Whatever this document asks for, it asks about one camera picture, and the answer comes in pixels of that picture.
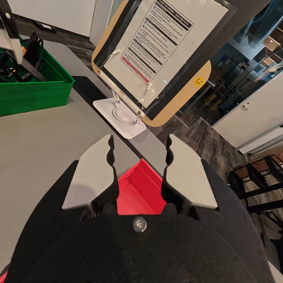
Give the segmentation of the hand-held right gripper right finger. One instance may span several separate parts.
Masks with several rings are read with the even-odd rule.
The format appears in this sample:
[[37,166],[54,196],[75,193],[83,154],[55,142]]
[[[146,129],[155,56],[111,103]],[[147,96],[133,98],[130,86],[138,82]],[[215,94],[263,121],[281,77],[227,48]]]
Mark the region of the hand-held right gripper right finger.
[[189,215],[193,207],[217,209],[218,204],[199,155],[170,134],[166,144],[166,164],[161,195],[172,203],[177,214]]

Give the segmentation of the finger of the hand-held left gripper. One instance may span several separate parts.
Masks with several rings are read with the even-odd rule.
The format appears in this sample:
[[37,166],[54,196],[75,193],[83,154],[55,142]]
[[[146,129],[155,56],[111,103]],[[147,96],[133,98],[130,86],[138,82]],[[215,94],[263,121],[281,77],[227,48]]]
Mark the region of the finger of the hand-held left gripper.
[[7,0],[0,1],[0,47],[12,51],[16,62],[22,64],[22,46],[15,18]]

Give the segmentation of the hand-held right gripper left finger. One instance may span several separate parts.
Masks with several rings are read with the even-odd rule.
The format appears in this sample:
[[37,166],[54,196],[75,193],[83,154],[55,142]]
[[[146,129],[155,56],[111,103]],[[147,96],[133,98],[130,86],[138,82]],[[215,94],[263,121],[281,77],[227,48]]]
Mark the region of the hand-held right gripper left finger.
[[105,204],[116,206],[119,184],[114,162],[114,137],[108,134],[80,157],[62,210],[87,207],[100,213]]

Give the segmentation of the red plastic bin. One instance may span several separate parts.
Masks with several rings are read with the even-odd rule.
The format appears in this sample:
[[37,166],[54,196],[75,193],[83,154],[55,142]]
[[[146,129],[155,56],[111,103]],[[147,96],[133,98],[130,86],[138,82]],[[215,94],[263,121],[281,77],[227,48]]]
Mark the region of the red plastic bin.
[[163,211],[162,178],[144,159],[120,176],[118,184],[119,215],[159,215]]

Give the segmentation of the green plastic bin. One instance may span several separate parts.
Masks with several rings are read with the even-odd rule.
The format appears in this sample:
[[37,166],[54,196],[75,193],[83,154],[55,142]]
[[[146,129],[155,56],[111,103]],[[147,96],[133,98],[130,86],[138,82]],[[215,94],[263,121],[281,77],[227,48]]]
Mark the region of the green plastic bin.
[[66,105],[72,76],[44,49],[35,31],[30,38],[19,39],[24,58],[48,81],[38,81],[12,58],[12,51],[1,48],[0,116]]

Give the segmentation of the black floor box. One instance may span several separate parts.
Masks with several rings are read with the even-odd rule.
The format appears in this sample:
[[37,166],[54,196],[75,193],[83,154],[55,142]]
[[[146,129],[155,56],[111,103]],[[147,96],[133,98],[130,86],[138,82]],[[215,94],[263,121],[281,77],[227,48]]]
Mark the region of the black floor box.
[[33,20],[33,23],[34,23],[34,25],[35,25],[38,29],[40,29],[40,30],[43,30],[43,31],[47,31],[47,32],[56,34],[56,29],[55,29],[55,27],[53,27],[53,26],[50,26],[50,25],[48,25],[48,24],[41,23],[41,22],[36,21],[36,20]]

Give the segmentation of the white board stand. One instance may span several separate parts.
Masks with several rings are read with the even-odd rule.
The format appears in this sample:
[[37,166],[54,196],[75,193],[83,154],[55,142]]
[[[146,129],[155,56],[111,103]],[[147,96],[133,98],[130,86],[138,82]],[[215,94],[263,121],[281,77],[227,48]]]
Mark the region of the white board stand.
[[125,139],[133,139],[146,130],[142,122],[145,117],[143,106],[140,109],[122,90],[101,70],[97,74],[111,89],[113,98],[96,100],[93,106]]

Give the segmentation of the white door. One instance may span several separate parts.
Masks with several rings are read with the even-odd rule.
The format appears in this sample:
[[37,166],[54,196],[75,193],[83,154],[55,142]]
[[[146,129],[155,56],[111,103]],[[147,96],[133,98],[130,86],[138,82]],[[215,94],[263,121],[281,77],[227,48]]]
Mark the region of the white door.
[[276,75],[212,126],[242,154],[282,135],[283,75]]

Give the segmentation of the black metal chair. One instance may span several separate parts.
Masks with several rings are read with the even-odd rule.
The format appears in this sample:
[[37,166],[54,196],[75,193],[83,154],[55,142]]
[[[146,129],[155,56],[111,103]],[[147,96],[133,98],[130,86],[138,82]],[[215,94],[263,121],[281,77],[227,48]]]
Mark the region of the black metal chair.
[[249,206],[248,199],[283,188],[282,160],[272,154],[226,172],[228,185],[240,200],[245,200],[249,214],[264,215],[282,229],[282,220],[273,212],[282,209],[282,200]]

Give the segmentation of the black desk mat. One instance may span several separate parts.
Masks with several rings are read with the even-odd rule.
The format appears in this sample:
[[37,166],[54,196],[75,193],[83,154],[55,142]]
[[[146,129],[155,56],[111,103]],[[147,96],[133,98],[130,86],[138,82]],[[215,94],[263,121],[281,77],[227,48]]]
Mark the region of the black desk mat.
[[72,76],[73,89],[91,106],[93,102],[107,99],[97,86],[86,76]]

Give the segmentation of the instruction board with wooden frame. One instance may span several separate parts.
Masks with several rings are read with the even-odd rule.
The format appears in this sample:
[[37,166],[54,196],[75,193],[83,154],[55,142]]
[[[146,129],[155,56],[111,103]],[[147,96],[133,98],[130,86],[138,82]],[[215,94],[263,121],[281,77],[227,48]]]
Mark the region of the instruction board with wooden frame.
[[192,64],[236,11],[232,1],[123,1],[97,44],[93,69],[143,106],[142,122],[161,126],[182,106],[175,97],[193,96],[198,76],[207,81],[209,59],[195,70]]

